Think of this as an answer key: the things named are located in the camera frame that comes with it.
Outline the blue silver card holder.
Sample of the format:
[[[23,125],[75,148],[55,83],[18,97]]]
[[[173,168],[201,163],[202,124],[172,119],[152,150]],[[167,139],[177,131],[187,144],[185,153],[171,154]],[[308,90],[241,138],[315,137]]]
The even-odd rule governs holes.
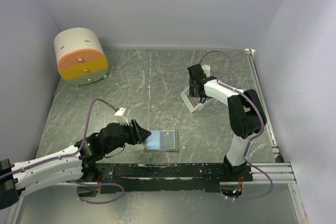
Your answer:
[[[154,130],[144,142],[145,152],[178,152],[178,132],[176,130]]]

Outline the white card tray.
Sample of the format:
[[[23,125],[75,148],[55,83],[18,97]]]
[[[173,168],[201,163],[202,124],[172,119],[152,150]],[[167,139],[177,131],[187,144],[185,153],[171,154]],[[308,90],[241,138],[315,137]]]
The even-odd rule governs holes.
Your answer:
[[[189,96],[189,87],[187,87],[182,93],[181,98],[184,101],[184,104],[188,108],[190,113],[195,113],[203,110],[208,106],[215,105],[218,101],[214,98],[207,98],[205,102],[201,102],[201,99],[198,97]]]

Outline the black credit card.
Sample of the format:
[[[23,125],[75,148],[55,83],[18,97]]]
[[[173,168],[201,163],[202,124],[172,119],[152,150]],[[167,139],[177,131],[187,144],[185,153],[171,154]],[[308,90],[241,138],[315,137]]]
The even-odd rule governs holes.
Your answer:
[[[163,131],[162,132],[162,147],[164,150],[174,150],[176,147],[175,144],[175,131]]]

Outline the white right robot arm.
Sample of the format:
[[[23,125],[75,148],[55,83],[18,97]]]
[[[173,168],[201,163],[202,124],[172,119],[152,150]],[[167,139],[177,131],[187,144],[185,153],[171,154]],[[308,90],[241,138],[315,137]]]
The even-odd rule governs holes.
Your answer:
[[[267,123],[258,93],[254,89],[231,87],[213,76],[207,77],[199,63],[187,70],[191,96],[213,98],[228,107],[234,137],[224,157],[223,176],[233,181],[240,176],[247,164],[246,156],[252,140],[263,134]]]

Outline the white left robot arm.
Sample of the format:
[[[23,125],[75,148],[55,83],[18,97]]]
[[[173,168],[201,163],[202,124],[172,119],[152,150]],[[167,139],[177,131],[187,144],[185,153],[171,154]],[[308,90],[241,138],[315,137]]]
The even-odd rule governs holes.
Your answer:
[[[93,181],[98,175],[97,161],[127,144],[141,144],[151,134],[136,120],[131,120],[129,124],[110,123],[62,151],[21,163],[3,159],[1,209],[14,205],[21,196],[57,183]]]

